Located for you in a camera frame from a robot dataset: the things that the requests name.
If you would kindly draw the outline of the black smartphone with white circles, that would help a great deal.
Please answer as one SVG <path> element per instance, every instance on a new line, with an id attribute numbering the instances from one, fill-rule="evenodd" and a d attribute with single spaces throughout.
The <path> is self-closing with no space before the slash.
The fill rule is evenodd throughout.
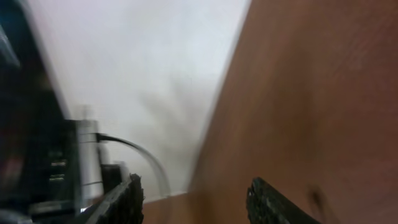
<path id="1" fill-rule="evenodd" d="M 82 213 L 77 122 L 67 118 L 26 1 L 1 1 L 1 206 Z"/>

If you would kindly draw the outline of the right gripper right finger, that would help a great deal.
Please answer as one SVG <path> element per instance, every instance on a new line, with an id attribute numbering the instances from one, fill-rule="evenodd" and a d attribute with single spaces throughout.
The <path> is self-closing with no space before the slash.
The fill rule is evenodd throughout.
<path id="1" fill-rule="evenodd" d="M 250 224 L 320 224 L 260 177 L 246 194 Z"/>

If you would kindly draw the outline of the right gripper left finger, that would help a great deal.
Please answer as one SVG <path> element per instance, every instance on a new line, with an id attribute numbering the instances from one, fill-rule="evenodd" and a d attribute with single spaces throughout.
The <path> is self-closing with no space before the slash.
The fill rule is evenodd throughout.
<path id="1" fill-rule="evenodd" d="M 142 224 L 143 201 L 141 178 L 131 174 L 128 181 L 79 215 L 79 224 Z"/>

